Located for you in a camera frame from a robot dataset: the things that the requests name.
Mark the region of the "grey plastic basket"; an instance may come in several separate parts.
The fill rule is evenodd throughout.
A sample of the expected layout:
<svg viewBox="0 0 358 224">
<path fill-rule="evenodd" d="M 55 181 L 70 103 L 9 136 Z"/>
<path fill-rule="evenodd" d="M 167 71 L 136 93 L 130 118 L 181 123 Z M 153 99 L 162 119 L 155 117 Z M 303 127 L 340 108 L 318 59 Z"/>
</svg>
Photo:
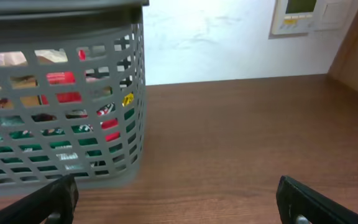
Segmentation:
<svg viewBox="0 0 358 224">
<path fill-rule="evenodd" d="M 146 5 L 144 0 L 0 1 L 0 52 L 62 48 L 76 77 L 80 103 L 120 100 L 131 94 L 143 99 L 146 112 L 142 15 Z M 52 100 L 49 105 L 60 104 Z M 49 183 L 2 188 L 0 197 L 29 194 Z M 89 188 L 76 183 L 81 189 L 123 186 Z"/>
</svg>

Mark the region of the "green Nescafe coffee bag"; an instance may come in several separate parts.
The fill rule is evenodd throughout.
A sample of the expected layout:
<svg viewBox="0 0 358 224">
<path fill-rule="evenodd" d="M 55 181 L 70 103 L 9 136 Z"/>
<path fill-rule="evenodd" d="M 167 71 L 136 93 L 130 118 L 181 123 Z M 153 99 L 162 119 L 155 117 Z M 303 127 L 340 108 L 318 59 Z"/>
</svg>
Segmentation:
<svg viewBox="0 0 358 224">
<path fill-rule="evenodd" d="M 82 187 L 123 185 L 143 149 L 143 99 L 65 102 L 0 110 L 0 189 L 40 186 L 71 174 Z"/>
</svg>

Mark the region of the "San Remo spaghetti pack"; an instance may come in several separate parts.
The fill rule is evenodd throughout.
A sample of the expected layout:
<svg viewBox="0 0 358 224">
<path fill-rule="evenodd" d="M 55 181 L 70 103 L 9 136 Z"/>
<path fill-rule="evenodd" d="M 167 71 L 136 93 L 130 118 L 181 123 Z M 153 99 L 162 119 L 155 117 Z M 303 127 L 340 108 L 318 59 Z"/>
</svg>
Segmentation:
<svg viewBox="0 0 358 224">
<path fill-rule="evenodd" d="M 62 48 L 0 52 L 0 110 L 81 102 L 69 65 Z"/>
</svg>

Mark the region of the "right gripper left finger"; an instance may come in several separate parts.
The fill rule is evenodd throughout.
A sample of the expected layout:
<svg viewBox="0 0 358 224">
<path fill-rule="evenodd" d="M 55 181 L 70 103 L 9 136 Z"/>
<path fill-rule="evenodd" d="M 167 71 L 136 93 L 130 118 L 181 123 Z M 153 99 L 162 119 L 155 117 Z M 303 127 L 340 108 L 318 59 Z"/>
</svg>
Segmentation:
<svg viewBox="0 0 358 224">
<path fill-rule="evenodd" d="M 65 175 L 0 210 L 0 223 L 72 224 L 78 199 L 74 175 Z"/>
</svg>

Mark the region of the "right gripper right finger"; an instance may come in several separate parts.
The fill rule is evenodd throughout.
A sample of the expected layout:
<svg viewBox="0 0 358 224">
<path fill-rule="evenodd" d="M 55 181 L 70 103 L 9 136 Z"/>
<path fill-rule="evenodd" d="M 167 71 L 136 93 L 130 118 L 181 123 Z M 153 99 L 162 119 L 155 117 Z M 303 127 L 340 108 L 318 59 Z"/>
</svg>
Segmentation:
<svg viewBox="0 0 358 224">
<path fill-rule="evenodd" d="M 287 175 L 280 178 L 276 201 L 283 224 L 358 224 L 358 213 Z"/>
</svg>

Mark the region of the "white wall control panel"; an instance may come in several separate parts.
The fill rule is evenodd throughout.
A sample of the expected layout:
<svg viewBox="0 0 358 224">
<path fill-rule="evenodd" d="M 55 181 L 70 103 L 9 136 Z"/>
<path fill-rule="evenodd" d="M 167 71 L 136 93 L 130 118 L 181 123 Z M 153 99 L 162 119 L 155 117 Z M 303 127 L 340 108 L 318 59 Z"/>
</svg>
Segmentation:
<svg viewBox="0 0 358 224">
<path fill-rule="evenodd" d="M 270 34 L 295 36 L 340 29 L 351 6 L 352 0 L 277 0 Z"/>
</svg>

